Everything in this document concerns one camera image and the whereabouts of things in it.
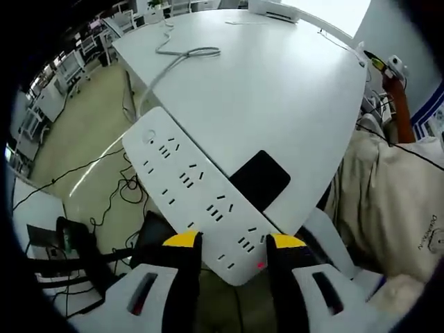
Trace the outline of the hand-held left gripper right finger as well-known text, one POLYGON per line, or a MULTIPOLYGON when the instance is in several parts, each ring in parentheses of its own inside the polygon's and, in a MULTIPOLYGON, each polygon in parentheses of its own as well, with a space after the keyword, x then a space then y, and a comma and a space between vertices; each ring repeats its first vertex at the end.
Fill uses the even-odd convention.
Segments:
POLYGON ((320 264, 302 240, 266 236, 268 274, 279 332, 372 332, 380 313, 362 288, 320 264))

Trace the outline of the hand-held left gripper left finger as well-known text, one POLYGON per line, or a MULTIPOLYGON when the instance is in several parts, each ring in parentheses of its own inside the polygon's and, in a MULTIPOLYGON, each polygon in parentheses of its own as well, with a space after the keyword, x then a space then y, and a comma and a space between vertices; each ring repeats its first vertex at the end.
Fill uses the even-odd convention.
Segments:
POLYGON ((192 332, 202 234, 191 230, 135 251, 139 264, 103 304, 104 332, 192 332))

